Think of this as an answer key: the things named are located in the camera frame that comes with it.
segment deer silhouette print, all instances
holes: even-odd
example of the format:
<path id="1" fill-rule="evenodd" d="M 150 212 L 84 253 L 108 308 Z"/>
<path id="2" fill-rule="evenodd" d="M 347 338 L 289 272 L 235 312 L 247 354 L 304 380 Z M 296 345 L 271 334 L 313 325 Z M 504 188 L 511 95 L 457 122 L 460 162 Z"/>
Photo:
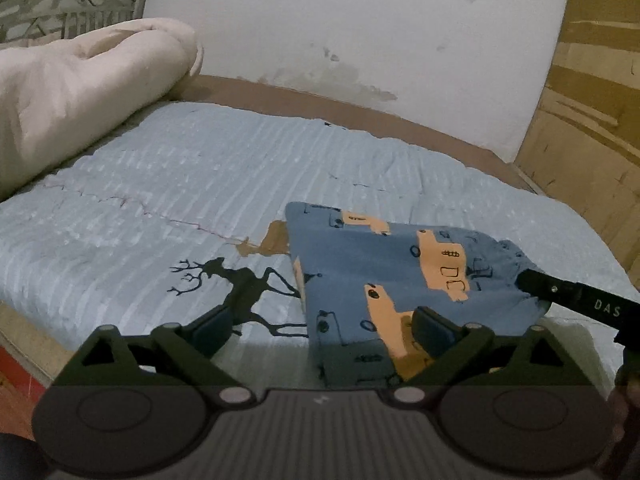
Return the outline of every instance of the deer silhouette print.
<path id="1" fill-rule="evenodd" d="M 247 268 L 242 269 L 226 269 L 223 266 L 225 259 L 223 257 L 209 260 L 204 264 L 198 262 L 190 262 L 189 260 L 181 260 L 181 267 L 170 267 L 171 272 L 185 272 L 188 270 L 197 270 L 196 274 L 186 272 L 183 276 L 183 280 L 191 283 L 196 282 L 195 286 L 188 288 L 187 290 L 179 290 L 172 286 L 167 292 L 175 292 L 176 296 L 181 296 L 187 292 L 193 292 L 202 286 L 202 280 L 204 276 L 211 278 L 212 276 L 219 276 L 224 278 L 232 284 L 233 288 L 230 293 L 226 295 L 223 306 L 228 306 L 231 310 L 233 317 L 234 327 L 238 327 L 244 323 L 255 321 L 263 325 L 269 330 L 271 335 L 280 337 L 308 337 L 307 334 L 289 334 L 280 332 L 283 328 L 306 328 L 306 323 L 283 323 L 280 325 L 270 324 L 259 314 L 252 312 L 254 305 L 260 300 L 262 294 L 266 291 L 275 292 L 281 296 L 289 296 L 290 298 L 299 298 L 300 293 L 293 288 L 287 280 L 275 269 L 267 267 L 261 278 L 258 278 L 255 273 Z M 277 288 L 269 285 L 269 277 L 274 274 L 280 281 L 287 287 L 288 292 L 283 292 Z M 241 335 L 239 330 L 234 330 L 234 333 Z"/>

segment wall stain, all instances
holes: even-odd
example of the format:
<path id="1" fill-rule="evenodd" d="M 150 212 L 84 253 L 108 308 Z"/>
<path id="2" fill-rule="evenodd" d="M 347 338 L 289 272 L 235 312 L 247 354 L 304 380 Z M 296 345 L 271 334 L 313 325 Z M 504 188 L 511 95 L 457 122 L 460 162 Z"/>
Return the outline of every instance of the wall stain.
<path id="1" fill-rule="evenodd" d="M 436 50 L 438 52 L 444 52 L 447 47 L 449 47 L 449 38 L 445 38 L 444 41 L 436 47 Z"/>
<path id="2" fill-rule="evenodd" d="M 359 82 L 360 72 L 356 67 L 338 61 L 330 67 L 324 63 L 319 63 L 315 69 L 309 67 L 305 73 L 280 68 L 268 78 L 268 83 L 369 108 L 379 108 L 382 103 L 398 100 L 392 92 Z"/>

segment white wall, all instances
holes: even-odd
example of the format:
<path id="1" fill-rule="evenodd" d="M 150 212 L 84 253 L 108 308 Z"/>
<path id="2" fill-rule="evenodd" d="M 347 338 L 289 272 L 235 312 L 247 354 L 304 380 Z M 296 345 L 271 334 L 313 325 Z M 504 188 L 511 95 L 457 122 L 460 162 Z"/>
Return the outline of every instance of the white wall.
<path id="1" fill-rule="evenodd" d="M 511 162 L 566 0 L 148 0 L 190 23 L 202 73 L 387 111 Z"/>

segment ornate metal headboard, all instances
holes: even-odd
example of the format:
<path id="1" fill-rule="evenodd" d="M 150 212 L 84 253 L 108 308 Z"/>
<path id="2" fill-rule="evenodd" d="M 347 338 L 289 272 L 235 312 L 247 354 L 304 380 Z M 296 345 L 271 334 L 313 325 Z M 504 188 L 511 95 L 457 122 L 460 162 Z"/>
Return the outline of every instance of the ornate metal headboard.
<path id="1" fill-rule="evenodd" d="M 60 38 L 142 18 L 146 0 L 0 0 L 0 43 Z"/>

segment blue fabric with orange print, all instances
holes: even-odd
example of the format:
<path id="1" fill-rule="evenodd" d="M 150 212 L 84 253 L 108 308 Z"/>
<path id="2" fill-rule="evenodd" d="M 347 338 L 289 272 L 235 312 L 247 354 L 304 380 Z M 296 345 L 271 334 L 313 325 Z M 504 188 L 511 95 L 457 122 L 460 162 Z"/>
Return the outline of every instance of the blue fabric with orange print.
<path id="1" fill-rule="evenodd" d="M 444 330 L 428 349 L 414 341 L 419 306 L 498 335 L 522 335 L 550 307 L 516 288 L 520 272 L 539 269 L 508 240 L 302 202 L 287 205 L 286 219 L 310 346 L 327 386 L 398 384 L 450 348 Z"/>

